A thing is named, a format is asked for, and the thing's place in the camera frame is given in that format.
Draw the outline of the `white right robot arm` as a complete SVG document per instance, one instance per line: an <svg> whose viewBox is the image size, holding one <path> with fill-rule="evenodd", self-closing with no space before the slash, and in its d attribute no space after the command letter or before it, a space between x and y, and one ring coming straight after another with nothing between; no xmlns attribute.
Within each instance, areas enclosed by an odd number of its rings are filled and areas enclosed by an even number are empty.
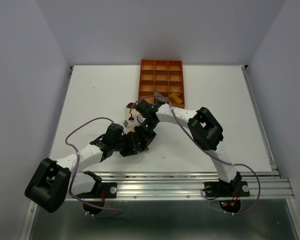
<svg viewBox="0 0 300 240"><path fill-rule="evenodd" d="M221 192L232 195L238 190L242 177L225 153L223 128L206 107L187 110L162 101L150 104L143 99L136 105L136 111L144 118L142 127L145 131L153 130L158 123L181 127L190 140L211 158L217 170Z"/></svg>

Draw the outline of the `cream and brown sock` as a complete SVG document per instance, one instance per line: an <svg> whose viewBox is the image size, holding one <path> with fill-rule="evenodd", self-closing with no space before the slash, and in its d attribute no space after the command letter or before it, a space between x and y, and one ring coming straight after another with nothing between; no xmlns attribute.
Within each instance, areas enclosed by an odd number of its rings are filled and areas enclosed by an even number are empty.
<svg viewBox="0 0 300 240"><path fill-rule="evenodd" d="M143 119L136 110L137 105L130 102L125 107L125 120L121 154L132 156L149 149L150 137L143 129Z"/></svg>

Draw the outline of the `mustard yellow striped sock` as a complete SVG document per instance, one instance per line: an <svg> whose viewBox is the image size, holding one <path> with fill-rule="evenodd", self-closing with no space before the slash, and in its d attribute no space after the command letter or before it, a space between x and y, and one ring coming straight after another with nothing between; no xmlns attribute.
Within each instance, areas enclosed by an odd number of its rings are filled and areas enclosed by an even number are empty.
<svg viewBox="0 0 300 240"><path fill-rule="evenodd" d="M172 92L169 94L168 98L171 101L172 105L182 105L183 104L183 100L181 98L180 93Z"/></svg>

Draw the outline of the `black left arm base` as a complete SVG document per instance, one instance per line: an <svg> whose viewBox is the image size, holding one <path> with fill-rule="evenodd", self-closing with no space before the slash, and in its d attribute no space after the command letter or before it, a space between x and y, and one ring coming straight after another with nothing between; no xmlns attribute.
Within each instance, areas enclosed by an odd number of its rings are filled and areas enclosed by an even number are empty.
<svg viewBox="0 0 300 240"><path fill-rule="evenodd" d="M73 177L69 184L69 197L82 203L84 214L91 218L114 218L122 214L117 208L106 207L106 198L117 197L116 182L106 182L92 171Z"/></svg>

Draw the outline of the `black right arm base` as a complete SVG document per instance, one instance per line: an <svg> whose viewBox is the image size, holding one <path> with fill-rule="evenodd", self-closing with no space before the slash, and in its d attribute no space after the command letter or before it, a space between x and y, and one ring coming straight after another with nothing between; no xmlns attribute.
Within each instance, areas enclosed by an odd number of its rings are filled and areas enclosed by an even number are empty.
<svg viewBox="0 0 300 240"><path fill-rule="evenodd" d="M201 195L207 200L219 200L219 205L223 211L237 214L241 209L242 197L250 196L250 189L246 181L242 181L239 172L230 183L223 180L209 181L204 183L204 188L200 191Z"/></svg>

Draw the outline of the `orange compartment tray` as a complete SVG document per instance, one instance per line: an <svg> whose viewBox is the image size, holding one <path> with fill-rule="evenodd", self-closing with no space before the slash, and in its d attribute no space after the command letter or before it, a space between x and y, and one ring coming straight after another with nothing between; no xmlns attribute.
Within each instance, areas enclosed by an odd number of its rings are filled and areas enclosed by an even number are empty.
<svg viewBox="0 0 300 240"><path fill-rule="evenodd" d="M154 104L154 93L159 92L169 99L170 93L180 93L185 107L185 85L183 62L170 59L142 59L140 62L138 98L147 97L146 101Z"/></svg>

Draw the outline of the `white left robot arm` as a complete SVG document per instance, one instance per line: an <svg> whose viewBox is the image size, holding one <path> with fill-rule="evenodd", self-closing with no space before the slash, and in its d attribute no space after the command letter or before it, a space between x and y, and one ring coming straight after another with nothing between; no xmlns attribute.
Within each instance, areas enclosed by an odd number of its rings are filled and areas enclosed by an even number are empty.
<svg viewBox="0 0 300 240"><path fill-rule="evenodd" d="M111 192L115 182L103 183L102 178L88 167L103 162L113 153L123 157L143 152L155 137L148 124L126 131L123 124L111 123L106 132L86 147L59 159L43 159L28 183L24 195L49 213L55 212L66 199L74 198L84 205L88 215L99 214L105 209L103 202L93 204L86 198L115 198Z"/></svg>

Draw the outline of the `taupe sock with maroon cuff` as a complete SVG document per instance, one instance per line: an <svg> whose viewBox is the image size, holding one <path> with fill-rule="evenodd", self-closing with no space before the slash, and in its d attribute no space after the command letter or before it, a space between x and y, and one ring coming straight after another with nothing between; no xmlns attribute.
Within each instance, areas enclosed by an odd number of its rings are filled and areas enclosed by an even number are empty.
<svg viewBox="0 0 300 240"><path fill-rule="evenodd" d="M154 102L157 103L157 102L163 102L165 104L167 104L169 101L169 99L162 95L160 92L155 92L154 93Z"/></svg>

